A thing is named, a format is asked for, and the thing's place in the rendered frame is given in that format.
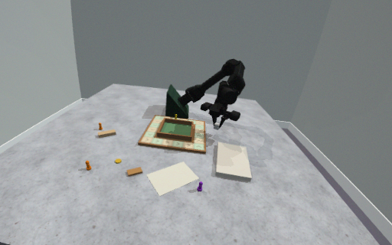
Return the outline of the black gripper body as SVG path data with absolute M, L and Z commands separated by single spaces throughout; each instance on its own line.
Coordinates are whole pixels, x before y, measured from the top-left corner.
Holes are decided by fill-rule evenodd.
M 216 100 L 218 100 L 219 103 L 224 102 L 224 100 L 222 98 L 220 98 L 219 96 L 217 96 Z M 201 105 L 201 110 L 207 111 L 212 105 L 213 105 L 212 103 L 208 103 L 208 102 L 203 103 Z M 237 121 L 240 118 L 240 112 L 237 112 L 234 110 L 232 112 L 227 111 L 228 104 L 225 103 L 225 106 L 226 106 L 226 113 L 224 114 L 224 117 L 230 118 L 233 121 Z

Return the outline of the brown wooden block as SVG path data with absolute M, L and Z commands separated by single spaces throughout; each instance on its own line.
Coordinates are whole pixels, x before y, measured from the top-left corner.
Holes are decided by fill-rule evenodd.
M 128 173 L 128 176 L 133 176 L 133 175 L 137 175 L 137 174 L 143 173 L 141 167 L 139 167 L 139 168 L 132 168 L 132 169 L 129 169 L 129 170 L 126 170 L 126 171 Z

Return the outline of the tan wooden bar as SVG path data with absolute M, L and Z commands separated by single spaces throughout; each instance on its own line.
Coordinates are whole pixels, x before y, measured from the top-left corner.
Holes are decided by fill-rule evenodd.
M 107 137 L 107 136 L 113 136 L 116 135 L 115 130 L 106 130 L 102 132 L 98 132 L 99 138 Z

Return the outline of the cream paper sheet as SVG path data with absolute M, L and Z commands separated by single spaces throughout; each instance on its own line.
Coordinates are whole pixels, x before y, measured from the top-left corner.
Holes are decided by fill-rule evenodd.
M 158 196 L 199 179 L 184 162 L 150 173 L 147 177 L 157 191 Z

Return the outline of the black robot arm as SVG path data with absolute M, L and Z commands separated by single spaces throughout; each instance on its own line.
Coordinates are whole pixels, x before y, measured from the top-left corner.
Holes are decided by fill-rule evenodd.
M 226 104 L 233 104 L 245 87 L 243 80 L 244 70 L 245 66 L 241 60 L 230 59 L 222 66 L 221 70 L 216 72 L 206 82 L 187 88 L 185 90 L 186 94 L 179 97 L 178 100 L 183 107 L 191 101 L 195 103 L 204 96 L 208 88 L 218 83 L 225 76 L 229 76 L 227 81 L 222 80 L 220 82 L 217 96 L 222 98 Z M 223 116 L 226 113 L 224 102 L 219 103 L 218 100 L 215 100 L 214 104 L 209 108 L 210 115 L 215 117 Z

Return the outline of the cream flat rectangular card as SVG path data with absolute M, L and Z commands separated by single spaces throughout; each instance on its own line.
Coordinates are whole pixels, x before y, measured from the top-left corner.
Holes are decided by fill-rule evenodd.
M 217 165 L 215 175 L 251 181 L 250 163 L 247 157 L 247 147 L 217 144 Z

